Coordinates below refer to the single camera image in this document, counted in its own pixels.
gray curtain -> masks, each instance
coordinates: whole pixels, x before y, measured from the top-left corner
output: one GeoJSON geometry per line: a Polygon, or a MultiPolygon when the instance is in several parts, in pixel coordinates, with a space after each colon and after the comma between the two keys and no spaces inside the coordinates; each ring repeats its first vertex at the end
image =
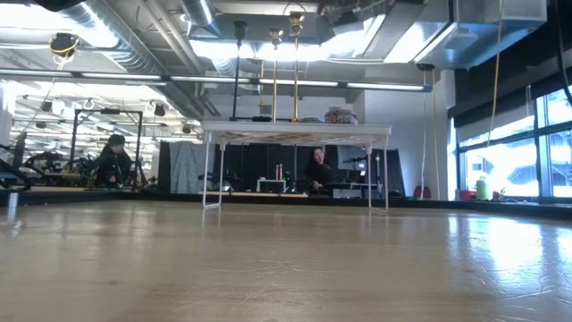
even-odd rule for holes
{"type": "MultiPolygon", "coordinates": [[[[198,193],[202,191],[202,180],[198,177],[205,171],[204,144],[175,142],[169,145],[171,153],[171,193],[198,193]]],[[[209,148],[208,171],[213,171],[215,146],[209,148]]]]}

building outside window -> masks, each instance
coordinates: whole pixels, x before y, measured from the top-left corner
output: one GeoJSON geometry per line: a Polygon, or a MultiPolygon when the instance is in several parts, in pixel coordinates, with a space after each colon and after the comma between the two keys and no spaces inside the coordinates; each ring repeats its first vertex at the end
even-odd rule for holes
{"type": "Polygon", "coordinates": [[[554,197],[572,197],[572,131],[550,135],[550,176],[554,197]]]}
{"type": "Polygon", "coordinates": [[[486,178],[495,191],[504,190],[508,196],[538,196],[534,139],[469,150],[465,156],[470,190],[486,178]]]}
{"type": "Polygon", "coordinates": [[[539,116],[541,118],[540,127],[572,121],[572,106],[566,98],[564,89],[546,96],[546,109],[541,109],[539,116]]]}

black pole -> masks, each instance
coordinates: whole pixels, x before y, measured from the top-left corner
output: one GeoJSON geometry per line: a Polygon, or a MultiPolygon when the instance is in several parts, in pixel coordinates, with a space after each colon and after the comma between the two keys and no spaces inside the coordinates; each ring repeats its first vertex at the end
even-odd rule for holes
{"type": "MultiPolygon", "coordinates": [[[[136,112],[139,115],[139,124],[137,129],[137,147],[135,149],[135,174],[137,173],[137,164],[139,161],[139,149],[141,147],[141,130],[143,129],[143,112],[136,112]]],[[[133,179],[133,191],[137,188],[137,175],[133,179]]]]}
{"type": "Polygon", "coordinates": [[[75,116],[73,116],[73,133],[71,134],[71,151],[70,151],[70,164],[73,163],[73,157],[75,156],[75,140],[78,136],[78,117],[81,111],[75,110],[75,116]]]}
{"type": "Polygon", "coordinates": [[[234,101],[232,103],[232,121],[236,121],[236,99],[239,90],[240,55],[236,55],[236,72],[234,75],[234,101]]]}
{"type": "Polygon", "coordinates": [[[244,21],[234,22],[234,37],[236,38],[236,47],[238,48],[236,54],[236,71],[234,73],[234,100],[232,103],[232,118],[231,121],[236,121],[236,99],[238,97],[239,90],[239,70],[240,70],[240,47],[242,46],[242,40],[247,36],[248,25],[244,21]]]}

brass pole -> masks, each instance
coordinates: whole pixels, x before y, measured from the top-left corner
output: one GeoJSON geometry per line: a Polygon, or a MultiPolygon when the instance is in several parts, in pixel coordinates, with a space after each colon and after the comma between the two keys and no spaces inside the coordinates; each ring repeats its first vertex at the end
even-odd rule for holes
{"type": "Polygon", "coordinates": [[[294,123],[298,122],[298,44],[299,44],[299,37],[296,35],[294,39],[294,47],[296,50],[296,62],[294,63],[294,119],[292,120],[294,123]]]}
{"type": "Polygon", "coordinates": [[[276,92],[278,91],[278,62],[277,62],[277,58],[276,55],[274,55],[274,86],[273,86],[273,100],[272,100],[272,122],[276,123],[276,112],[278,111],[277,108],[277,102],[276,102],[276,92]]]}
{"type": "Polygon", "coordinates": [[[304,21],[304,15],[302,13],[291,13],[290,22],[292,23],[292,32],[294,33],[294,47],[296,50],[296,61],[294,63],[294,118],[293,123],[298,122],[298,111],[299,111],[299,100],[298,100],[298,47],[299,47],[299,37],[302,31],[302,22],[304,21]]]}
{"type": "Polygon", "coordinates": [[[271,28],[270,35],[272,36],[272,44],[274,45],[274,83],[273,83],[273,101],[272,101],[272,122],[276,123],[276,114],[278,111],[278,102],[276,95],[278,92],[278,45],[281,44],[281,36],[284,30],[280,28],[271,28]]]}

man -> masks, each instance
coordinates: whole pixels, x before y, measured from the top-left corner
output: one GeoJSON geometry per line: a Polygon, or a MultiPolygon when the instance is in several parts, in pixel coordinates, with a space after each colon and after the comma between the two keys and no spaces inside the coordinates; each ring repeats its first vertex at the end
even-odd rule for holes
{"type": "Polygon", "coordinates": [[[95,185],[98,188],[117,188],[129,176],[131,159],[125,153],[125,137],[114,134],[109,137],[101,154],[94,162],[97,169],[95,185]]]}

